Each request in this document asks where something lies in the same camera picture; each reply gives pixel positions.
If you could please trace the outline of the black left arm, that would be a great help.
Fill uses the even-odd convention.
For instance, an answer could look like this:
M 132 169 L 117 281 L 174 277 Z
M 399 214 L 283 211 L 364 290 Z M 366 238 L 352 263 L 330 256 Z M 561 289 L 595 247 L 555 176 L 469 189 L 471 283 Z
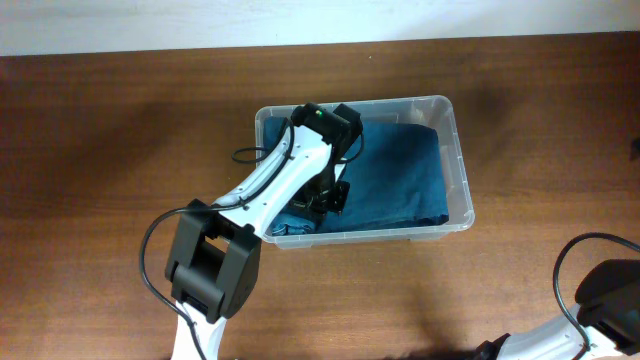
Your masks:
M 234 190 L 179 210 L 165 268 L 179 317 L 173 358 L 217 357 L 227 320 L 255 287 L 271 223 L 284 210 L 312 223 L 341 213 L 349 192 L 341 178 L 345 155 L 362 139 L 361 116 L 347 105 L 298 106 L 274 142 L 256 148 L 256 169 Z

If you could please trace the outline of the dark blue jeans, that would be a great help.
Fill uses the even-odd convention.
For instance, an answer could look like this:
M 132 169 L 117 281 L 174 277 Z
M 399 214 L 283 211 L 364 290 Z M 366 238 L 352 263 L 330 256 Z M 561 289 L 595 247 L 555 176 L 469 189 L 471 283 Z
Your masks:
M 357 158 L 342 179 L 350 184 L 340 215 L 317 223 L 282 211 L 274 236 L 438 226 L 449 220 L 437 132 L 419 124 L 363 122 L 364 139 L 347 152 Z

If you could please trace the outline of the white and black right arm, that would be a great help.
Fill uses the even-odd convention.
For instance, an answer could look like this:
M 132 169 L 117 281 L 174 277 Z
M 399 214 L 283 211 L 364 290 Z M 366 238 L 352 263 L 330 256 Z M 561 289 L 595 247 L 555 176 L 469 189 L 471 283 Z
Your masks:
M 569 313 L 584 329 L 586 359 L 639 353 L 639 262 L 606 260 L 590 271 L 575 294 Z M 573 359 L 583 349 L 580 333 L 564 316 L 521 334 L 505 334 L 482 343 L 472 357 L 481 360 Z

